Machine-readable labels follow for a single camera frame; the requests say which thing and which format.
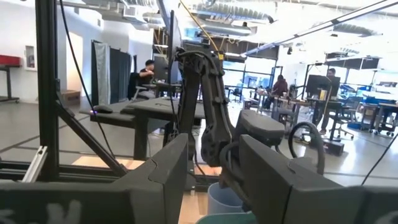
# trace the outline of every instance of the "blue mat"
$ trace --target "blue mat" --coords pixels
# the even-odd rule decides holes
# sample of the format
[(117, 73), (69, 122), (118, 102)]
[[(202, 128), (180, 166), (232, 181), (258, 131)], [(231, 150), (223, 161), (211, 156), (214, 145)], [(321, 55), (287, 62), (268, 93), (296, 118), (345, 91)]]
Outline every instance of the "blue mat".
[(201, 218), (197, 224), (257, 224), (253, 213), (228, 213), (207, 215)]

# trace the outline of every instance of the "red shelf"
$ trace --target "red shelf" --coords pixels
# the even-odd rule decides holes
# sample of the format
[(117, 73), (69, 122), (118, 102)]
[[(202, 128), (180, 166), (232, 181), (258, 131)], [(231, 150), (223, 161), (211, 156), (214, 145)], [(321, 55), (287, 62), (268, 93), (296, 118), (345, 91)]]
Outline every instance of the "red shelf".
[(0, 67), (20, 67), (21, 66), (21, 58), (0, 55)]

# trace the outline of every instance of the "black hose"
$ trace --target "black hose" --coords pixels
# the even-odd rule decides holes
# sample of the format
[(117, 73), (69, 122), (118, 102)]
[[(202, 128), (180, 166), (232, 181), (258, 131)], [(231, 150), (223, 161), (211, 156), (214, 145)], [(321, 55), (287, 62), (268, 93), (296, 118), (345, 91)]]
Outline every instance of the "black hose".
[(313, 134), (313, 137), (311, 138), (311, 142), (313, 145), (316, 147), (317, 152), (318, 152), (318, 164), (317, 164), (317, 173), (320, 175), (323, 175), (323, 172), (325, 170), (325, 151), (323, 150), (323, 140), (321, 135), (318, 132), (317, 127), (310, 122), (304, 121), (296, 124), (292, 131), (289, 134), (289, 139), (288, 139), (288, 144), (289, 144), (289, 151), (292, 155), (293, 158), (297, 158), (297, 154), (294, 151), (293, 147), (293, 138), (295, 132), (300, 129), (300, 128), (308, 128), (310, 130), (310, 133)]

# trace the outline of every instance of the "black cable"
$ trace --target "black cable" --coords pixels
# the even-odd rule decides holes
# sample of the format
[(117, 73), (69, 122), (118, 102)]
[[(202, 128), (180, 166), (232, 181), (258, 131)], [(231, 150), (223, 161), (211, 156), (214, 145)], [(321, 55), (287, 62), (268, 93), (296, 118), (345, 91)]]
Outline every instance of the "black cable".
[(62, 13), (62, 19), (63, 19), (63, 26), (65, 27), (65, 32), (67, 33), (67, 38), (68, 38), (68, 43), (69, 43), (70, 51), (72, 52), (73, 61), (75, 62), (76, 69), (77, 69), (77, 72), (78, 72), (78, 74), (79, 74), (79, 78), (80, 78), (80, 81), (81, 81), (81, 85), (82, 85), (83, 90), (84, 90), (84, 92), (85, 92), (85, 94), (86, 94), (88, 104), (90, 105), (90, 108), (91, 108), (91, 110), (93, 111), (94, 119), (95, 119), (95, 121), (97, 122), (97, 124), (98, 124), (98, 126), (99, 126), (99, 128), (100, 128), (100, 130), (101, 130), (101, 132), (102, 132), (102, 135), (104, 136), (105, 143), (106, 143), (106, 145), (107, 145), (107, 147), (108, 147), (108, 149), (109, 149), (111, 155), (113, 156), (113, 158), (116, 158), (116, 156), (113, 154), (113, 151), (112, 151), (112, 149), (111, 149), (111, 146), (109, 145), (108, 139), (106, 138), (106, 135), (105, 135), (105, 132), (104, 132), (102, 126), (101, 126), (101, 123), (98, 121), (97, 115), (96, 115), (96, 113), (95, 113), (95, 111), (94, 111), (94, 106), (93, 106), (93, 104), (92, 104), (92, 102), (91, 102), (91, 100), (90, 100), (90, 97), (89, 97), (89, 95), (88, 95), (88, 92), (87, 92), (87, 89), (86, 89), (86, 85), (85, 85), (83, 76), (81, 75), (80, 68), (79, 68), (79, 64), (78, 64), (77, 59), (76, 59), (75, 51), (73, 50), (72, 41), (70, 40), (69, 28), (68, 28), (68, 24), (67, 24), (67, 18), (66, 18), (66, 15), (65, 15), (65, 10), (64, 10), (64, 8), (63, 8), (63, 2), (62, 2), (62, 0), (60, 0), (60, 7), (61, 7), (61, 13)]
[(373, 165), (372, 169), (368, 172), (368, 174), (366, 174), (365, 179), (363, 179), (362, 184), (364, 185), (366, 180), (369, 178), (369, 176), (371, 175), (371, 173), (373, 172), (373, 170), (377, 167), (377, 165), (379, 165), (380, 161), (383, 159), (383, 157), (386, 155), (387, 151), (390, 149), (392, 143), (394, 143), (394, 141), (396, 140), (398, 134), (392, 139), (392, 141), (390, 142), (390, 144), (388, 144), (388, 146), (386, 147), (386, 149), (384, 150), (383, 154), (381, 154), (381, 157), (377, 160), (377, 162)]
[(308, 128), (310, 130), (310, 133), (313, 134), (313, 138), (311, 138), (311, 142), (314, 142), (314, 145), (317, 149), (317, 154), (318, 154), (318, 164), (317, 164), (317, 173), (320, 175), (323, 175), (324, 171), (325, 171), (325, 150), (323, 149), (323, 139), (322, 136), (319, 134), (319, 131), (317, 129), (317, 127), (310, 122), (304, 121), (304, 122), (300, 122), (298, 124), (296, 124), (290, 134), (289, 134), (289, 138), (287, 140), (287, 143), (289, 145), (289, 151), (292, 155), (293, 158), (297, 158), (296, 152), (294, 151), (294, 147), (293, 147), (293, 137), (294, 134), (296, 133), (297, 130), (299, 130), (300, 128)]

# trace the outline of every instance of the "man sitting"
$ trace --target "man sitting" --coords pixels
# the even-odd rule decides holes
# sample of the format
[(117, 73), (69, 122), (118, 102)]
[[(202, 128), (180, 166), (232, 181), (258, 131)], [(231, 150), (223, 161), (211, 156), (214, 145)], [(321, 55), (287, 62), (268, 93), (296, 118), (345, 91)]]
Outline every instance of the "man sitting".
[[(288, 92), (287, 82), (283, 75), (278, 76), (278, 80), (272, 87), (272, 94), (275, 96), (283, 96), (284, 93)], [(274, 101), (273, 96), (269, 96), (264, 105), (265, 109), (269, 109), (271, 107), (271, 103)]]
[[(150, 84), (150, 81), (153, 79), (154, 76), (154, 69), (155, 69), (155, 62), (153, 60), (148, 60), (145, 62), (145, 68), (139, 71), (139, 75), (137, 78), (137, 86), (144, 87), (143, 85)], [(143, 96), (148, 99), (155, 98), (155, 93), (152, 90), (138, 90), (139, 96)]]

